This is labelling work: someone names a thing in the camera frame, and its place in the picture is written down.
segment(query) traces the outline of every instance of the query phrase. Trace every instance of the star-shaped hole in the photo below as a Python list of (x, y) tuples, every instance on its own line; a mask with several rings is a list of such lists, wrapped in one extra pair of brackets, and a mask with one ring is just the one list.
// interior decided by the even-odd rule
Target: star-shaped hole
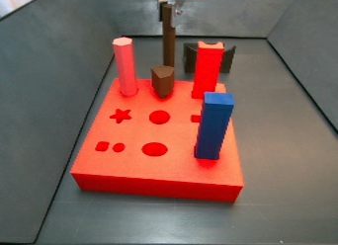
[(121, 111), (120, 109), (116, 109), (116, 113), (109, 117), (109, 119), (115, 119), (116, 123), (120, 123), (123, 120), (129, 120), (131, 110)]

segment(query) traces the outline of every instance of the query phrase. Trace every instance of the hole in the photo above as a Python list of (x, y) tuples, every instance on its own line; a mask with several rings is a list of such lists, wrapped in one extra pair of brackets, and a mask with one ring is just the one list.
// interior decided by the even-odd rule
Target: hole
[(192, 123), (199, 123), (200, 122), (200, 115), (191, 115), (189, 120)]
[(169, 121), (169, 114), (165, 111), (153, 111), (149, 114), (149, 121), (155, 124), (163, 124)]
[(168, 148), (157, 142), (151, 142), (143, 146), (144, 154), (149, 156), (161, 156), (168, 152)]
[(108, 147), (109, 147), (109, 142), (106, 142), (106, 141), (100, 141), (100, 142), (97, 142), (97, 144), (96, 144), (94, 150), (96, 150), (96, 151), (100, 151), (100, 152), (104, 152), (104, 151), (106, 151)]
[(131, 120), (129, 116), (131, 110), (121, 111), (120, 109), (116, 109), (115, 114), (109, 117), (109, 119), (115, 119), (116, 123), (120, 123), (123, 120)]
[(125, 148), (125, 145), (123, 143), (116, 143), (113, 146), (112, 146), (112, 150), (119, 153), (124, 150)]

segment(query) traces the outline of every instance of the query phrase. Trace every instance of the small circular hole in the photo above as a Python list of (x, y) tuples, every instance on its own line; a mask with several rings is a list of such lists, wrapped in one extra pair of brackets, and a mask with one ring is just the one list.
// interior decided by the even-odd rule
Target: small circular hole
[(168, 152), (168, 148), (159, 142), (151, 142), (143, 146), (143, 152), (149, 156), (163, 156)]
[(116, 143), (113, 146), (112, 146), (112, 150), (119, 153), (124, 150), (125, 148), (125, 145), (123, 143)]
[(169, 121), (169, 114), (165, 111), (153, 111), (149, 114), (149, 121), (155, 124), (163, 124)]

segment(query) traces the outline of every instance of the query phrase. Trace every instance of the circular hole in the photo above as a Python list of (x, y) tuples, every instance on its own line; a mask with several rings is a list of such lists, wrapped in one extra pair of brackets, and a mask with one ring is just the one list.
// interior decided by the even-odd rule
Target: circular hole
[(112, 146), (112, 150), (119, 153), (124, 150), (125, 148), (125, 145), (123, 143), (116, 143), (113, 146)]
[(155, 124), (163, 124), (169, 121), (169, 114), (165, 111), (153, 111), (149, 114), (149, 120)]
[(100, 141), (100, 142), (97, 142), (97, 144), (96, 144), (94, 150), (96, 150), (96, 151), (100, 151), (100, 152), (104, 152), (104, 151), (108, 149), (108, 147), (109, 147), (109, 142), (106, 142), (106, 141)]
[(143, 152), (149, 156), (161, 156), (168, 152), (168, 148), (161, 143), (151, 142), (143, 146)]

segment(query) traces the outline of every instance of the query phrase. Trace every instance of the shape sorting board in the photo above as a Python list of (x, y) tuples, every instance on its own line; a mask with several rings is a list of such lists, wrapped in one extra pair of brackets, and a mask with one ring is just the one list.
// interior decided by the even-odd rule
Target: shape sorting board
[[(78, 150), (70, 175), (86, 191), (233, 202), (243, 174), (229, 121), (219, 160), (193, 158), (201, 100), (192, 83), (175, 81), (157, 98), (151, 80), (124, 97), (112, 83)], [(224, 92), (216, 85), (216, 92)]]

